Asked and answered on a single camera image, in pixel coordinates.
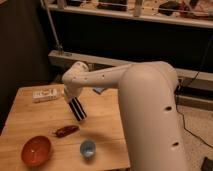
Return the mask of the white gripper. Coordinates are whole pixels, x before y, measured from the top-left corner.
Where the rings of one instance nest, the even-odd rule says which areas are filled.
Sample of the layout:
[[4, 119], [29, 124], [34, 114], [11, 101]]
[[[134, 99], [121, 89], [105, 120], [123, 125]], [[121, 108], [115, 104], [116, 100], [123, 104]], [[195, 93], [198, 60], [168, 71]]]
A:
[[68, 89], [65, 87], [63, 89], [63, 97], [67, 103], [70, 103], [75, 97], [78, 97], [81, 94], [81, 88]]

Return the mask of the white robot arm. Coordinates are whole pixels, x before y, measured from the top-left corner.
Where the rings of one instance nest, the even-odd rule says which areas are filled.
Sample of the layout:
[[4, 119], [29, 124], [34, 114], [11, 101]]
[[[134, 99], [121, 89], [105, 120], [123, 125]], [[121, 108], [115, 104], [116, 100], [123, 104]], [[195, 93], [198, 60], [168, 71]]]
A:
[[131, 171], [188, 171], [175, 103], [176, 70], [162, 61], [91, 71], [77, 62], [62, 77], [72, 102], [84, 87], [116, 88]]

